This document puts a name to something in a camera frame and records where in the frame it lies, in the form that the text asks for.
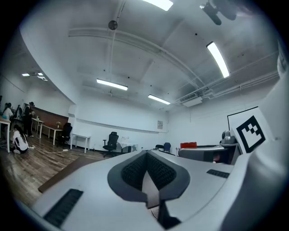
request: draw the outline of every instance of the person standing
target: person standing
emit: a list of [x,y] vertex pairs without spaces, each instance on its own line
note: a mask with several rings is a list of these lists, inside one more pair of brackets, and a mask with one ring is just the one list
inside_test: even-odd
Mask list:
[[34,107],[34,103],[30,102],[29,105],[24,109],[23,123],[24,123],[24,134],[29,137],[34,137],[31,133],[31,124],[32,124],[32,116],[34,111],[32,108]]
[[[2,117],[3,117],[4,119],[10,120],[13,116],[14,116],[14,114],[13,114],[13,112],[11,111],[11,103],[6,103]],[[8,125],[4,125],[4,124],[3,124],[2,127],[1,127],[1,131],[4,132],[4,138],[5,138],[5,140],[7,140],[7,129],[8,129]]]
[[3,116],[7,120],[10,120],[10,117],[14,116],[13,112],[11,111],[11,103],[7,103],[4,111],[3,111]]

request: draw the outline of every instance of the wall sign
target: wall sign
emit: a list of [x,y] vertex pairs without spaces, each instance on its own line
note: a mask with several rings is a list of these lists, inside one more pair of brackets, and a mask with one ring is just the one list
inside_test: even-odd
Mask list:
[[158,121],[158,129],[163,129],[163,122],[162,121]]

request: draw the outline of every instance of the cable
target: cable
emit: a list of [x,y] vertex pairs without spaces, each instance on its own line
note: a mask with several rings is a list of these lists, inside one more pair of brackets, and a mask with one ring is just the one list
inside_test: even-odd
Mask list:
[[152,210],[150,210],[150,211],[152,212],[153,216],[157,219],[157,217],[154,215],[153,211]]
[[37,148],[37,149],[39,149],[39,150],[41,150],[41,151],[44,151],[44,152],[46,152],[46,153],[61,153],[61,152],[67,152],[67,151],[61,151],[61,152],[48,152],[48,151],[45,151],[45,150],[43,150],[43,149],[41,149],[41,148]]
[[44,152],[46,152],[46,153],[61,153],[61,152],[66,152],[66,151],[61,151],[61,152],[48,152],[48,151],[45,151],[45,150],[43,150],[43,149],[41,149],[41,148],[37,148],[37,149],[39,149],[39,150],[41,150],[41,151],[44,151]]

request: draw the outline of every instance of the air vent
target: air vent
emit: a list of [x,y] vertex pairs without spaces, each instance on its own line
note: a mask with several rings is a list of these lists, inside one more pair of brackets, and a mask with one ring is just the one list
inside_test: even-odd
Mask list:
[[196,97],[197,97],[196,93],[192,93],[191,95],[188,95],[188,96],[181,98],[180,102],[183,103],[185,101],[188,101],[188,100],[196,98]]
[[218,170],[214,170],[214,169],[208,170],[207,173],[209,173],[211,175],[223,177],[223,178],[228,178],[229,175],[230,175],[230,173],[223,172],[223,171],[218,171]]
[[60,227],[64,220],[81,197],[83,191],[70,189],[68,192],[48,211],[44,219],[56,227]]
[[194,105],[197,105],[199,103],[202,103],[203,102],[202,100],[203,100],[202,97],[197,97],[197,98],[194,98],[192,100],[184,102],[183,105],[185,105],[187,107],[194,106]]

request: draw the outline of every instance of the wooden floor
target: wooden floor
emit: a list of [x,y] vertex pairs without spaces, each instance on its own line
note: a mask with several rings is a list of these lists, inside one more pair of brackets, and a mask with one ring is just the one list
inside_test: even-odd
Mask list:
[[[53,146],[52,139],[33,133],[34,138],[28,137],[29,146],[35,145],[37,148],[48,152],[61,152],[62,147]],[[85,156],[96,160],[104,160],[110,156],[103,157],[99,152],[84,150],[68,150],[61,153],[46,153],[39,149],[29,149],[25,154],[7,153],[0,149],[0,157],[7,181],[16,199],[31,206],[40,196],[38,187],[61,171],[79,156]]]

